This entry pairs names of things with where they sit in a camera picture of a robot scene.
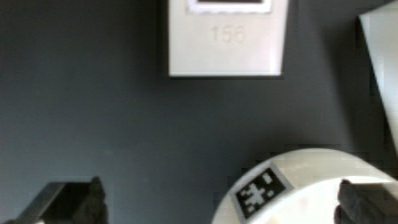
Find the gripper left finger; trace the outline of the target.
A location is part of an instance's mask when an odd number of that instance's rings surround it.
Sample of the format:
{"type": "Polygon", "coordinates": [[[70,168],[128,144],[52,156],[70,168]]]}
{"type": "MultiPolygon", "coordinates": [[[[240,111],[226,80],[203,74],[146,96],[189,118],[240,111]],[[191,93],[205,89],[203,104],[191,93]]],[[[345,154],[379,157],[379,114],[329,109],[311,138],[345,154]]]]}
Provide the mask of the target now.
{"type": "Polygon", "coordinates": [[[11,224],[109,224],[102,179],[50,182],[11,224]]]}

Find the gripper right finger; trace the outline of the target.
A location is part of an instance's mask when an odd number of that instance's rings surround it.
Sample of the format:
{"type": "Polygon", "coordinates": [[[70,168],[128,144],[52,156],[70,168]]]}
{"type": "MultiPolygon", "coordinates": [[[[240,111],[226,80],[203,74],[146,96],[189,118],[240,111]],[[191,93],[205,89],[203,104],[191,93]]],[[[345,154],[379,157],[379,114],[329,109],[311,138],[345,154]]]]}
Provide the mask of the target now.
{"type": "Polygon", "coordinates": [[[335,224],[398,224],[398,182],[343,180],[338,202],[335,224]]]}

